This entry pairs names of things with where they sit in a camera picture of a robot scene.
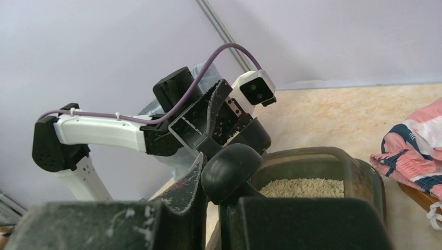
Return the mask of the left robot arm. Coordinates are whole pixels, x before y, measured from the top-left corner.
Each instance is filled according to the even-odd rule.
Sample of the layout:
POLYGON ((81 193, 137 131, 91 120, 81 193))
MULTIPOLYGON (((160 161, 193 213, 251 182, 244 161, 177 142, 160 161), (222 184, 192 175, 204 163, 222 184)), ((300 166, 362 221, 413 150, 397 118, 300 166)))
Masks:
POLYGON ((165 114, 97 117, 71 103, 35 123, 32 158, 60 178, 78 200, 109 201, 111 195, 93 167, 89 145, 164 157, 184 148, 191 155, 212 158, 222 148, 241 143, 262 154, 271 138, 252 114, 256 105, 275 102, 275 85, 259 69, 242 74, 234 84, 221 79, 205 93, 193 90, 169 118, 165 114))

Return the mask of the black litter scoop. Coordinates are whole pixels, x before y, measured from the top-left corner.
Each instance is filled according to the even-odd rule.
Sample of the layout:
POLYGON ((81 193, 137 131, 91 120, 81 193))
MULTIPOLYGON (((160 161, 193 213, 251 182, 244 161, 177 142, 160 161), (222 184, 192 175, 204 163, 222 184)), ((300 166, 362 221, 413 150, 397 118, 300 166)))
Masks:
POLYGON ((262 162, 262 156, 250 146, 232 144, 222 148, 202 171, 204 193, 215 205, 237 197, 259 196, 249 180, 262 162))

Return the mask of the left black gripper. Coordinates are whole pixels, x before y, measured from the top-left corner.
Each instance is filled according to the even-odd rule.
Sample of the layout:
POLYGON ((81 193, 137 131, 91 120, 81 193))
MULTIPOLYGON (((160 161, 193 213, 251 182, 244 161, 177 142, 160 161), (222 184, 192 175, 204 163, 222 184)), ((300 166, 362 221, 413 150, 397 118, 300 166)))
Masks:
POLYGON ((193 143, 195 149, 207 157, 235 143, 250 146, 262 155, 272 139, 257 118, 246 113, 234 114, 225 102, 231 91, 225 79, 219 80, 172 122, 169 131, 177 121, 184 120, 200 135, 193 143))

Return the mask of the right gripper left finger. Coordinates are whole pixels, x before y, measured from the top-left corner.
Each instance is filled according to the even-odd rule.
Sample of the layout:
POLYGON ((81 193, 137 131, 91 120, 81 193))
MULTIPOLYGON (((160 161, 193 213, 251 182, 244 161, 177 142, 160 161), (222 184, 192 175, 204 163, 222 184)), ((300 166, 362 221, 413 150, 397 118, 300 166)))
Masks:
POLYGON ((51 202, 21 219, 7 249, 204 249, 206 196, 198 154, 187 174, 149 201, 51 202))

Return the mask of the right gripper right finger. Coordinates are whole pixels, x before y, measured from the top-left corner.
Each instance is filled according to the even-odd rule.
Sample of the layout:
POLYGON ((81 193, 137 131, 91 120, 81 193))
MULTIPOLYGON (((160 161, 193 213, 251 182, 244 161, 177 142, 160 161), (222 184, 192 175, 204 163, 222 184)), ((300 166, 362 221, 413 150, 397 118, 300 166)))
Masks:
POLYGON ((244 184, 220 203, 223 249, 393 249, 369 203, 356 198, 267 198, 244 184))

